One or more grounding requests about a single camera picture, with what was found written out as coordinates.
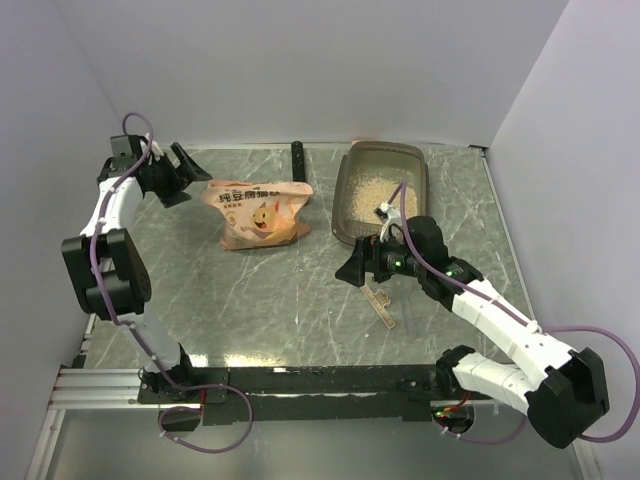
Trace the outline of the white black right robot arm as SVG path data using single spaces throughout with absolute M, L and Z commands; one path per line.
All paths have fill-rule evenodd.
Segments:
M 509 363 L 497 363 L 459 346 L 438 362 L 441 394 L 477 392 L 524 414 L 539 436 L 565 448 L 609 410 L 604 363 L 591 349 L 577 351 L 543 332 L 506 302 L 468 262 L 449 254 L 433 218 L 409 219 L 402 239 L 360 237 L 335 277 L 356 287 L 371 274 L 378 283 L 394 275 L 416 279 L 423 292 L 493 342 Z

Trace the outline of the orange cat litter bag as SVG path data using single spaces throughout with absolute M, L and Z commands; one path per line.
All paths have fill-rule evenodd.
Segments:
M 224 219 L 220 245 L 226 250 L 286 246 L 310 233 L 299 218 L 313 194 L 305 182 L 212 180 L 201 194 L 204 204 Z

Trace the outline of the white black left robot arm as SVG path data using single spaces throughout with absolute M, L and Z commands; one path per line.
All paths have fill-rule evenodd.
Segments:
M 182 345 L 151 309 L 150 276 L 129 230 L 146 194 L 171 208 L 190 200 L 189 185 L 211 176 L 177 142 L 169 153 L 149 136 L 124 134 L 110 143 L 91 219 L 78 236 L 63 241 L 63 260 L 81 309 L 118 327 L 146 356 L 142 387 L 184 402 L 196 393 L 198 379 Z

